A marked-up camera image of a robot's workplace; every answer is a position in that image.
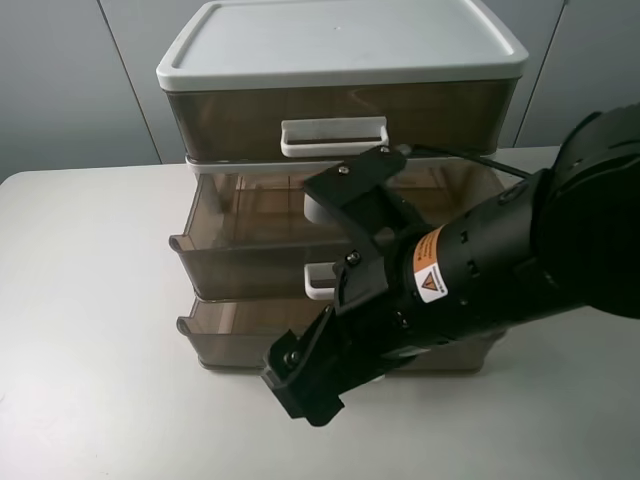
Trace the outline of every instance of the table surface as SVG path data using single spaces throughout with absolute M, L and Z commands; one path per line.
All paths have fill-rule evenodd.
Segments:
M 358 388 L 321 429 L 202 369 L 167 244 L 194 187 L 182 165 L 0 186 L 1 479 L 638 478 L 640 324 L 592 309 L 513 329 L 476 376 Z

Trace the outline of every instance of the drawer handle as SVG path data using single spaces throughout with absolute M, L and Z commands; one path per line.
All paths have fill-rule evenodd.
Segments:
M 339 141 L 360 138 L 374 140 Z M 358 155 L 381 145 L 389 145 L 386 117 L 314 118 L 282 122 L 280 149 L 289 158 Z
M 304 266 L 304 291 L 311 300 L 333 300 L 333 288 L 316 288 L 313 281 L 335 280 L 333 263 L 307 263 Z

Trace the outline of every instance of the orange warning sticker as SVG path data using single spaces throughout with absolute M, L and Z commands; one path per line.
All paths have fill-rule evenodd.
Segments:
M 427 268 L 429 265 L 433 265 L 438 261 L 436 246 L 438 244 L 440 230 L 442 230 L 442 227 L 437 228 L 433 232 L 427 233 L 418 242 L 418 245 L 413 252 L 413 273 L 417 273 L 423 268 Z
M 446 297 L 449 293 L 438 265 L 438 237 L 441 230 L 442 227 L 422 237 L 413 252 L 413 275 L 420 298 L 425 303 Z

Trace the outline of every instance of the storage drawer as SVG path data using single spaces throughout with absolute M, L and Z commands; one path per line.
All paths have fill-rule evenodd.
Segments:
M 305 296 L 304 265 L 352 250 L 337 225 L 304 216 L 305 175 L 200 175 L 182 235 L 170 238 L 201 300 Z M 495 174 L 464 160 L 410 161 L 389 186 L 425 221 L 446 223 L 502 190 Z
M 286 159 L 281 148 L 282 121 L 301 119 L 384 117 L 389 144 L 492 153 L 515 85 L 516 80 L 501 80 L 167 92 L 167 96 L 190 162 L 197 165 Z M 309 147 L 304 157 L 317 157 L 313 144 L 331 140 L 300 141 Z M 358 140 L 363 139 L 334 141 L 348 145 Z
M 196 300 L 191 314 L 178 319 L 178 330 L 209 369 L 264 367 L 263 356 L 287 330 L 301 335 L 324 303 L 308 299 L 212 303 Z M 473 373 L 504 332 L 434 347 L 401 369 L 405 372 Z

